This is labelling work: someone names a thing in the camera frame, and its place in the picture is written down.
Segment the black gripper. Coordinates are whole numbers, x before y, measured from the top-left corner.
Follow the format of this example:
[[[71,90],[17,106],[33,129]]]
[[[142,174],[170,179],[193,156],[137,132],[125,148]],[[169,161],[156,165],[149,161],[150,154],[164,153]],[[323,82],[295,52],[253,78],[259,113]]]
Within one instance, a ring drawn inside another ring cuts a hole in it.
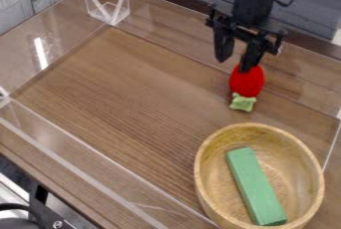
[[[249,25],[221,12],[216,5],[209,6],[205,25],[213,31],[214,55],[221,63],[232,56],[235,41],[240,40],[247,44],[239,67],[243,73],[248,73],[259,65],[265,53],[280,53],[283,40],[288,35],[288,31],[271,20]]]

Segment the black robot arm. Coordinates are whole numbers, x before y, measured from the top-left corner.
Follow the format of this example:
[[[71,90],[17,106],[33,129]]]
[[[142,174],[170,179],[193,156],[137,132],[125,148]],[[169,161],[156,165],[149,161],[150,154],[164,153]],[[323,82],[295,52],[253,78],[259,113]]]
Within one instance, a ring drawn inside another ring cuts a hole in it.
[[[288,32],[269,19],[273,3],[279,0],[235,0],[232,13],[210,6],[205,25],[213,30],[216,59],[224,63],[233,54],[235,40],[247,44],[240,59],[239,71],[251,72],[260,64],[265,53],[277,55]]]

